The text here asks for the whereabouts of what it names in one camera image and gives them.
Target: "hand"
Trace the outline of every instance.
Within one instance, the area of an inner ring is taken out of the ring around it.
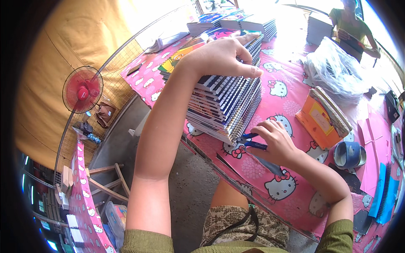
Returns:
[[[339,28],[337,30],[337,37],[340,40],[349,40],[350,39],[350,34],[347,31]]]
[[[247,148],[247,152],[279,166],[294,167],[301,151],[295,147],[281,122],[265,120],[257,124],[250,132],[259,134],[266,141],[268,147],[267,150]]]
[[[198,76],[260,77],[264,72],[251,65],[252,56],[243,46],[259,37],[259,34],[239,35],[240,31],[237,31],[229,37],[209,40],[209,43],[185,55],[179,64],[182,63],[189,70],[192,69]]]

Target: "green shirt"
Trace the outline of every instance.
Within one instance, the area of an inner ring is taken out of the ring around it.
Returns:
[[[353,222],[342,219],[330,224],[324,231],[316,253],[352,253]],[[288,253],[280,248],[267,248],[248,241],[222,242],[205,246],[192,253],[241,253],[259,248],[265,253]],[[125,230],[121,253],[174,253],[171,237],[144,230]]]
[[[336,30],[338,30],[339,28],[343,29],[364,44],[365,36],[367,34],[371,34],[370,28],[366,25],[366,23],[364,23],[363,20],[359,19],[358,17],[356,17],[358,27],[355,27],[350,22],[343,20],[342,11],[342,9],[332,9],[329,14],[329,18],[336,25]]]

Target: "patterned shorts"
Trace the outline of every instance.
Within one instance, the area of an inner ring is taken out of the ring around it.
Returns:
[[[241,225],[222,232],[243,220],[247,216],[248,210],[239,206],[215,206],[209,209],[202,229],[200,247],[220,242],[247,240],[255,234],[256,222],[258,221],[259,226],[254,242],[266,247],[285,249],[290,234],[289,227],[273,214],[266,213],[258,207],[255,207],[254,211],[257,219],[253,215],[249,216]]]

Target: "red fan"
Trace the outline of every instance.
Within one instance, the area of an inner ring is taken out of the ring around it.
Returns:
[[[97,104],[102,89],[103,80],[97,69],[90,66],[77,68],[63,85],[63,103],[72,114],[85,113]]]

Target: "concrete floor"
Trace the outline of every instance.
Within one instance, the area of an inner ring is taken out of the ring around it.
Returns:
[[[129,188],[134,171],[135,154],[139,137],[132,137],[128,129],[135,129],[149,108],[141,99],[135,99],[122,115],[109,138],[105,140],[93,168],[100,168],[114,163],[122,163],[121,169]],[[97,182],[107,184],[118,179],[115,171],[92,176]],[[177,156],[169,179],[170,206],[172,211],[172,238],[176,253],[189,253],[200,245],[205,215],[209,209],[212,195],[219,177],[202,158],[194,155],[183,144],[179,144]],[[123,189],[118,191],[125,195]],[[105,201],[107,195],[98,193],[94,202]],[[112,199],[115,204],[122,202]],[[291,231],[287,251],[314,252],[317,243]]]

